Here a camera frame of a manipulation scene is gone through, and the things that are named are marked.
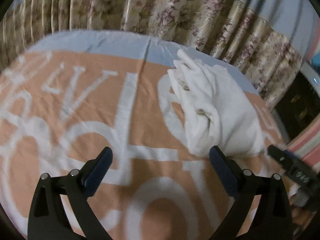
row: curtain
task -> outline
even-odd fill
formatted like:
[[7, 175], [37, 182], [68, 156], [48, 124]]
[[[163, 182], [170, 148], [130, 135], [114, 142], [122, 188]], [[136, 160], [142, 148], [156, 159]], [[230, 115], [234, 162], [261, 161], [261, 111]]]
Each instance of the curtain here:
[[238, 67], [269, 108], [302, 61], [290, 40], [248, 1], [16, 0], [0, 23], [0, 69], [44, 35], [78, 28], [130, 31], [193, 46]]

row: floral curtain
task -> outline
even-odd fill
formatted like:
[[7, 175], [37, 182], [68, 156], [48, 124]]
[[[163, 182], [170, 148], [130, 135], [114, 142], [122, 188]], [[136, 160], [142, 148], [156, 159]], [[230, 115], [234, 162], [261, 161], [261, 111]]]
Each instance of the floral curtain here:
[[193, 46], [239, 68], [272, 108], [301, 55], [240, 0], [22, 0], [0, 23], [0, 69], [44, 35], [68, 29], [123, 30]]

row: folded white cloth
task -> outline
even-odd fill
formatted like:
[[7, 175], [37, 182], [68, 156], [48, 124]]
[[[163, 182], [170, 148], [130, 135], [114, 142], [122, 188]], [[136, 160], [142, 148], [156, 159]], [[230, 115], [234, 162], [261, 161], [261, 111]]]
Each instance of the folded white cloth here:
[[168, 70], [171, 86], [185, 114], [191, 154], [206, 157], [218, 145], [226, 156], [253, 156], [264, 151], [258, 116], [228, 70], [191, 59], [183, 50]]

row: white towel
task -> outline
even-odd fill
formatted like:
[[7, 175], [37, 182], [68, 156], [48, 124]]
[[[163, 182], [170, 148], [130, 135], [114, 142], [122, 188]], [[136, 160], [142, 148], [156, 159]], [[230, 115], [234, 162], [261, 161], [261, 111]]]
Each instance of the white towel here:
[[185, 114], [191, 154], [208, 157], [218, 145], [226, 156], [253, 156], [264, 151], [258, 116], [228, 70], [191, 59], [183, 50], [168, 70], [172, 89]]

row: floral pattern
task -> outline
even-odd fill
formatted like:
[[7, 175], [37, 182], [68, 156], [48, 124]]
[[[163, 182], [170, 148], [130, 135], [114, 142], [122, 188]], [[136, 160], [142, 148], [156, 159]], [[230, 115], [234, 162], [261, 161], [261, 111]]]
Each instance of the floral pattern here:
[[239, 0], [23, 0], [0, 24], [0, 68], [50, 31], [120, 29], [193, 46], [237, 66], [272, 108], [299, 71], [301, 55], [245, 8]]

